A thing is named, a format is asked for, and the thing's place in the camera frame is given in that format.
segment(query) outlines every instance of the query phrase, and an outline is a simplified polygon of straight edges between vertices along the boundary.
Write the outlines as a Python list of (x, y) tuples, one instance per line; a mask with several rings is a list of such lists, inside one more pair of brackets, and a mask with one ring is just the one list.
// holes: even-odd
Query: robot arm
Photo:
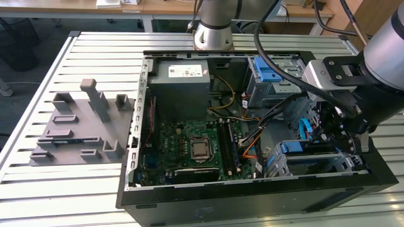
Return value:
[(310, 94), (314, 101), (322, 101), (314, 139), (336, 140), (335, 144), (346, 145), (354, 154), (367, 152), (368, 134), (404, 109), (403, 52), (404, 3), (358, 56), (310, 62), (304, 81), (355, 107), (358, 113), (355, 118), (347, 118), (338, 108)]
[(278, 0), (203, 0), (202, 20), (195, 33), (195, 46), (199, 50), (228, 50), (232, 48), (232, 19), (259, 20), (274, 5), (276, 15)]

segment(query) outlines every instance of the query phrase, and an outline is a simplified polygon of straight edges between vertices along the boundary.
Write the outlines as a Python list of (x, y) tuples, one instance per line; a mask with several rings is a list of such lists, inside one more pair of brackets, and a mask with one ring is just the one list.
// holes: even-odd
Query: white sticker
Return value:
[(140, 13), (139, 10), (123, 10), (122, 12), (123, 13)]
[(243, 100), (242, 103), (243, 103), (243, 108), (247, 109), (247, 108), (248, 108), (248, 101), (247, 101), (247, 100)]
[(202, 65), (171, 65), (168, 67), (168, 77), (202, 77)]
[(255, 163), (255, 168), (259, 170), (260, 173), (263, 172), (263, 166), (259, 162)]

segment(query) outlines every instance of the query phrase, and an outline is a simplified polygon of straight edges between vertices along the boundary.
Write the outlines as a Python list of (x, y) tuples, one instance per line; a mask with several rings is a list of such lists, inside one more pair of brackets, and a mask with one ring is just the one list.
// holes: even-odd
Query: floor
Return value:
[[(34, 48), (39, 58), (39, 66), (26, 72), (14, 71), (0, 60), (0, 76), (8, 82), (38, 82), (48, 72), (55, 57), (71, 31), (92, 32), (143, 32), (138, 28), (138, 20), (115, 19), (108, 23), (106, 19), (63, 19), (62, 27), (55, 27), (51, 19), (32, 19), (32, 24), (40, 38), (40, 44)], [(11, 97), (0, 96), (0, 133), (12, 133), (12, 130), (26, 111), (28, 103), (38, 89), (38, 84), (10, 84), (14, 89)], [(7, 142), (7, 137), (0, 137), (0, 149)]]

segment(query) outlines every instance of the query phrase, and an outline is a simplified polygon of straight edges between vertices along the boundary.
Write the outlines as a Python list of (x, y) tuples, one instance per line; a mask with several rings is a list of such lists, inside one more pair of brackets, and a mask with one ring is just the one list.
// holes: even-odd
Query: wooden desk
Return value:
[[(291, 17), (316, 17), (315, 10), (303, 8), (302, 6), (287, 5)], [(166, 15), (192, 15), (194, 14), (194, 3), (187, 0), (146, 0), (144, 14), (166, 14)], [(334, 12), (326, 6), (320, 11), (322, 17), (334, 17)]]
[(139, 5), (123, 4), (120, 8), (98, 9), (96, 0), (0, 0), (0, 12), (126, 14), (124, 10), (136, 10), (142, 13), (144, 2)]
[[(154, 32), (152, 20), (191, 20), (194, 2), (180, 0), (142, 0), (139, 5), (123, 4), (120, 8), (96, 9), (96, 0), (0, 0), (0, 17), (34, 18), (103, 18), (142, 19), (146, 32)], [(315, 18), (314, 9), (287, 6), (290, 22), (314, 23), (311, 35), (322, 34), (322, 27)], [(320, 13), (323, 22), (334, 17), (334, 12), (326, 6)], [(276, 16), (270, 21), (284, 22), (284, 16)]]

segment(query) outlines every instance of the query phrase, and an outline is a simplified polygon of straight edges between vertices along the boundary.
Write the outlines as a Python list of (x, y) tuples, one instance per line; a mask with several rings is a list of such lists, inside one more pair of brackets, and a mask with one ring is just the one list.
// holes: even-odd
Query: table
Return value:
[[(235, 34), (235, 49), (255, 50), (252, 35)], [(312, 51), (316, 58), (352, 54), (336, 36), (262, 35), (267, 50)], [(84, 98), (82, 79), (95, 78), (106, 97), (136, 98), (144, 50), (192, 50), (191, 34), (94, 33), (68, 37), (44, 81), (0, 153), (0, 226), (138, 227), (115, 208), (120, 164), (28, 166), (55, 106), (55, 92)], [(404, 180), (404, 116), (379, 126), (374, 141), (388, 165)], [(328, 212), (206, 223), (234, 227), (299, 222), (303, 226), (403, 226), (404, 183), (356, 198)]]
[[(2, 0), (0, 17), (32, 18), (103, 18), (103, 19), (142, 19), (144, 31), (154, 32), (154, 19), (191, 20), (194, 3), (180, 0), (142, 0), (139, 5), (122, 5), (122, 8), (96, 9), (96, 0)], [(315, 18), (314, 9), (300, 6), (287, 6), (290, 21), (314, 23), (311, 35), (323, 32)], [(326, 6), (320, 12), (322, 20), (327, 24), (334, 12)], [(286, 16), (276, 16), (270, 21), (284, 22)]]

